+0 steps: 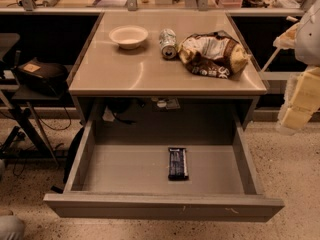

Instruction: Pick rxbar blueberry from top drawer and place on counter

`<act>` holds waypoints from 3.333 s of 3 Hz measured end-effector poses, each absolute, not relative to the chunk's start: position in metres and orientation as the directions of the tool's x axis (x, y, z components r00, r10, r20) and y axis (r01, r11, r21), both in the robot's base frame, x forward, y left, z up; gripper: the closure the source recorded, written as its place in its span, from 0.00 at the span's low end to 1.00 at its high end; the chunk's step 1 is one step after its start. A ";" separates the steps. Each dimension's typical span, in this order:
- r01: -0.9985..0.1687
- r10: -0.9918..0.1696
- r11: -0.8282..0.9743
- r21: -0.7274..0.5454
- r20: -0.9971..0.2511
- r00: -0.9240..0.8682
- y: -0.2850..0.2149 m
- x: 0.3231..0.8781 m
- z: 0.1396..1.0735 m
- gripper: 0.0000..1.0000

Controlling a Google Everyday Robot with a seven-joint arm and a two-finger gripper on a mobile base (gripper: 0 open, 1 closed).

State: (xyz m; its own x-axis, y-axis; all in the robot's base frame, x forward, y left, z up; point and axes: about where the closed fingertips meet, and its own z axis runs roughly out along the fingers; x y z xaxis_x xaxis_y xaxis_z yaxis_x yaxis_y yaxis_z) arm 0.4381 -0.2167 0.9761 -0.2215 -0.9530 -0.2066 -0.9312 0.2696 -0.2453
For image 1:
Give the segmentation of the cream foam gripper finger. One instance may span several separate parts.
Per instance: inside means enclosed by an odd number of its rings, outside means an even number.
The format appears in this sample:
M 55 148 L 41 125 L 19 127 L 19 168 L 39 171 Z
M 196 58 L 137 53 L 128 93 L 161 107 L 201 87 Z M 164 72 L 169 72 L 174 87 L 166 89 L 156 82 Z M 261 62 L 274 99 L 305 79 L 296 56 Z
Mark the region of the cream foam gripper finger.
M 284 135 L 301 130 L 320 109 L 320 67 L 308 66 L 287 80 L 276 129 Z
M 287 29 L 284 33 L 282 33 L 274 40 L 273 46 L 283 50 L 294 49 L 297 28 L 298 24 L 292 25 L 289 29 Z

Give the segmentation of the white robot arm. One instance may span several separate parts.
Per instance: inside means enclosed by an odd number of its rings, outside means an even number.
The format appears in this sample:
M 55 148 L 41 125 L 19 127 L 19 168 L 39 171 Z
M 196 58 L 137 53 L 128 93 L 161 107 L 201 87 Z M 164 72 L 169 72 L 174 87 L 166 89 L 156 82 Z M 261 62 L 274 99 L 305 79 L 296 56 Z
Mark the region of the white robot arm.
M 278 114 L 277 131 L 293 135 L 301 130 L 320 108 L 320 0 L 299 22 L 278 36 L 273 45 L 293 49 L 295 58 L 307 65 L 287 80 L 284 104 Z

